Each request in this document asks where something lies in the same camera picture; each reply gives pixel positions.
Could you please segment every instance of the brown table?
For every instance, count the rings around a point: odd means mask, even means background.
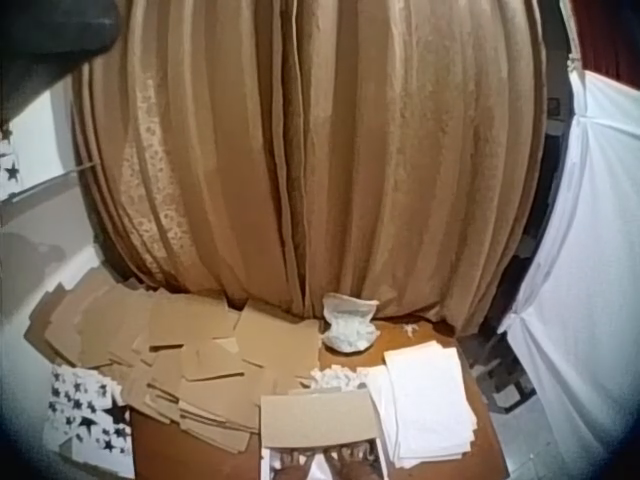
[[[408,347],[429,340],[443,346],[455,341],[434,332],[426,322],[409,338],[401,323],[377,322],[381,331],[374,346],[361,355],[345,357],[325,350],[320,353],[323,368],[332,364],[368,367],[383,363],[383,352]],[[460,460],[422,463],[410,470],[391,472],[392,480],[504,480],[507,467],[489,411],[466,364],[463,365],[465,388],[471,408],[478,418],[478,429],[471,452]],[[132,412],[133,448],[136,478],[140,480],[256,480],[259,478],[259,439],[253,437],[246,452],[233,455],[183,433],[176,425],[163,425]]]

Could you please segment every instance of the curtain fold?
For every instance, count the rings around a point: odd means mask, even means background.
[[[82,161],[132,270],[321,316],[479,325],[537,176],[532,0],[121,0],[76,76]]]

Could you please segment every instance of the paper stack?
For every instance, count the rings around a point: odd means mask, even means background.
[[[396,467],[461,458],[471,449],[477,425],[456,349],[429,342],[384,356],[386,366],[361,373]]]
[[[300,388],[318,366],[315,320],[148,292],[102,268],[45,295],[30,319],[25,339],[50,361],[96,369],[130,407],[230,452],[258,432],[262,395]]]

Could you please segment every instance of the crumpled white paper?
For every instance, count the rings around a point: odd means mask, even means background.
[[[324,318],[331,327],[322,336],[325,345],[342,353],[361,352],[371,346],[380,332],[371,323],[377,300],[328,293],[322,299]]]
[[[331,368],[320,370],[314,368],[311,371],[312,390],[319,388],[340,387],[340,390],[355,390],[365,383],[366,375],[360,371],[354,372],[347,367],[331,365]]]

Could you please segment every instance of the star-patterned paper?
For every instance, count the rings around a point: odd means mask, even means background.
[[[23,189],[20,164],[7,140],[0,141],[0,201]]]
[[[121,387],[93,370],[53,366],[43,440],[58,450],[71,439],[74,460],[133,478],[131,427]]]

